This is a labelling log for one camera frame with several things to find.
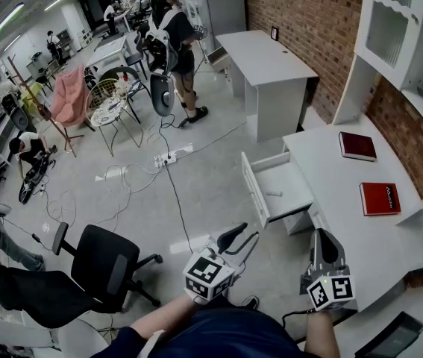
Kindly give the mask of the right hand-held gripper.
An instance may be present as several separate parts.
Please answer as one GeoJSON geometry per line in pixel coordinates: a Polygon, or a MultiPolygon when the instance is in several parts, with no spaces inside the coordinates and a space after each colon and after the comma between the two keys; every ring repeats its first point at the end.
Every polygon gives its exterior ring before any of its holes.
{"type": "MultiPolygon", "coordinates": [[[[310,262],[344,265],[344,248],[332,233],[317,228],[311,236],[310,262]]],[[[339,309],[356,298],[354,276],[348,266],[325,274],[309,269],[301,276],[300,294],[309,296],[313,311],[339,309]]]]}

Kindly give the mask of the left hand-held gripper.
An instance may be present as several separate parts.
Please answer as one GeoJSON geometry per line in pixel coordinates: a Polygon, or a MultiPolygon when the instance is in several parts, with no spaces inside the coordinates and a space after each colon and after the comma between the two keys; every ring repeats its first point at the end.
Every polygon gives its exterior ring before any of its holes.
{"type": "Polygon", "coordinates": [[[246,239],[236,239],[247,227],[248,223],[243,222],[222,233],[217,240],[210,236],[192,254],[183,276],[184,290],[193,302],[208,304],[219,296],[228,296],[239,278],[238,266],[246,262],[259,241],[258,232],[246,239]]]}

